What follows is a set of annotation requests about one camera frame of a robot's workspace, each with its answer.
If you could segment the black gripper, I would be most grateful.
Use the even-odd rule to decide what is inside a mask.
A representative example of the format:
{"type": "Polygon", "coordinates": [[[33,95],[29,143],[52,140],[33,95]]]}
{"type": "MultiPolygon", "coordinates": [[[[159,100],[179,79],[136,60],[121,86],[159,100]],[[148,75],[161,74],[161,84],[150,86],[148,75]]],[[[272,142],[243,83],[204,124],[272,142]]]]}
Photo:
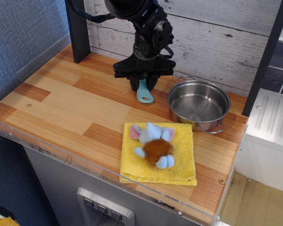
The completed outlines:
{"type": "Polygon", "coordinates": [[[137,91],[140,80],[146,78],[149,91],[153,90],[160,76],[173,75],[175,61],[160,55],[152,59],[141,59],[132,54],[125,60],[113,64],[115,78],[129,78],[131,89],[137,91]]]}

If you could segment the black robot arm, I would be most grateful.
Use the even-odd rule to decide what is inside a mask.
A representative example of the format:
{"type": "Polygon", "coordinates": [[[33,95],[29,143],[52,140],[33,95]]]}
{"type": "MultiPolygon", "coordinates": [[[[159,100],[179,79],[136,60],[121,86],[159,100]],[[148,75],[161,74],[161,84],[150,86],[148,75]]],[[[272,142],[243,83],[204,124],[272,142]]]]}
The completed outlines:
{"type": "Polygon", "coordinates": [[[154,89],[158,78],[173,75],[175,61],[169,45],[172,26],[156,0],[107,0],[106,8],[114,17],[128,20],[135,28],[133,53],[113,65],[116,78],[127,78],[136,91],[140,81],[154,89]]]}

